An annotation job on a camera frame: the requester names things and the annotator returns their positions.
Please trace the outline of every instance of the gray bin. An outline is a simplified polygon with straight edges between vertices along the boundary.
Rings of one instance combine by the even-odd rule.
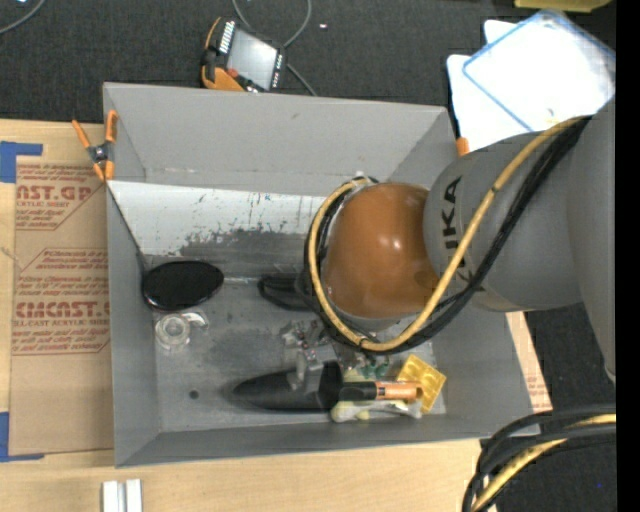
[[[264,272],[301,268],[322,199],[361,172],[426,187],[456,158],[441,107],[105,84],[120,117],[108,185],[117,466],[487,437],[531,401],[504,314],[466,308],[416,349],[447,377],[438,414],[335,424],[249,409],[229,389],[285,368],[282,333],[315,319],[261,299]],[[210,326],[168,354],[144,269],[197,258],[225,274]]]

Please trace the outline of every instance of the black object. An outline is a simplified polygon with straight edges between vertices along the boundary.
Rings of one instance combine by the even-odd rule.
[[[309,311],[306,301],[296,289],[298,274],[280,273],[262,276],[258,291],[263,299],[289,311]]]
[[[172,261],[144,276],[142,295],[156,309],[179,311],[211,298],[223,281],[220,269],[204,261]]]
[[[215,83],[215,68],[221,68],[243,89],[268,92],[282,84],[285,50],[241,20],[221,17],[207,37],[201,64],[211,82]]]
[[[289,412],[328,411],[338,402],[342,371],[337,362],[325,363],[317,391],[292,389],[288,373],[290,371],[282,371],[249,379],[236,386],[233,394],[262,409]]]
[[[349,382],[340,390],[341,402],[361,402],[378,398],[378,386],[375,382]]]

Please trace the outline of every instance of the cardboard sheet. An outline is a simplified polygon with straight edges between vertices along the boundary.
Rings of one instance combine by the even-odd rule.
[[[103,141],[102,125],[85,129]],[[15,194],[9,454],[110,448],[105,186],[70,123],[0,121],[0,141]]]

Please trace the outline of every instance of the electronic device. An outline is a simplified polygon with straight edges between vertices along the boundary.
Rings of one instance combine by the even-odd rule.
[[[283,45],[221,17],[207,35],[200,79],[208,89],[272,92],[281,87],[285,66]]]

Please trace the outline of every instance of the yellow cable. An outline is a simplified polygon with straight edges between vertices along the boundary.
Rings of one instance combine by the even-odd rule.
[[[586,420],[580,421],[571,425],[571,427],[580,427],[584,425],[596,425],[603,423],[615,423],[616,415],[613,414],[601,414],[599,416],[594,416],[592,418],[588,418]],[[516,455],[511,462],[509,462],[502,470],[495,476],[489,485],[485,487],[485,489],[478,495],[476,500],[473,502],[471,507],[471,512],[478,512],[478,510],[482,510],[487,506],[487,503],[498,494],[500,489],[502,489],[508,482],[511,480],[517,473],[519,473],[527,464],[537,459],[544,452],[549,451],[551,448],[558,446],[567,439],[557,439],[555,441],[547,441],[545,443],[541,443],[537,446],[532,446],[524,450],[519,455]]]
[[[326,313],[326,315],[331,319],[336,328],[340,331],[340,333],[347,338],[349,341],[354,343],[355,345],[360,346],[363,349],[369,350],[371,352],[384,352],[387,350],[392,350],[406,341],[408,341],[429,319],[433,311],[435,310],[440,298],[444,295],[449,283],[453,279],[456,270],[458,269],[458,265],[462,261],[464,254],[471,244],[473,237],[475,236],[480,222],[484,218],[487,210],[491,206],[497,192],[504,187],[504,185],[509,181],[509,179],[513,176],[515,171],[523,164],[523,162],[531,156],[531,154],[540,147],[544,142],[546,142],[549,138],[556,136],[558,133],[564,131],[572,124],[575,124],[580,118],[572,118],[564,121],[562,123],[558,123],[557,125],[552,126],[548,130],[539,134],[536,138],[530,141],[516,156],[515,158],[502,170],[500,175],[494,181],[491,189],[487,191],[484,198],[482,199],[480,205],[476,209],[471,221],[469,222],[469,227],[465,231],[460,243],[451,258],[447,268],[445,269],[442,277],[438,281],[438,285],[436,286],[433,295],[429,298],[425,307],[421,311],[421,313],[416,317],[416,319],[406,327],[406,329],[397,337],[377,343],[373,342],[366,338],[366,336],[362,336],[353,332],[349,327],[347,327],[338,317],[338,315],[334,312],[333,308],[329,304],[327,297],[324,293],[324,289],[322,287],[322,283],[320,281],[320,276],[317,268],[317,259],[316,259],[316,240],[317,240],[317,231],[324,217],[325,213],[331,206],[331,204],[337,199],[337,197],[342,194],[346,190],[350,190],[355,188],[357,184],[348,183],[340,187],[336,190],[331,196],[329,196],[325,202],[322,204],[314,221],[311,225],[311,231],[309,236],[309,245],[308,245],[308,262],[311,271],[311,281],[313,283],[313,289],[318,297],[318,301],[322,306],[322,309]]]

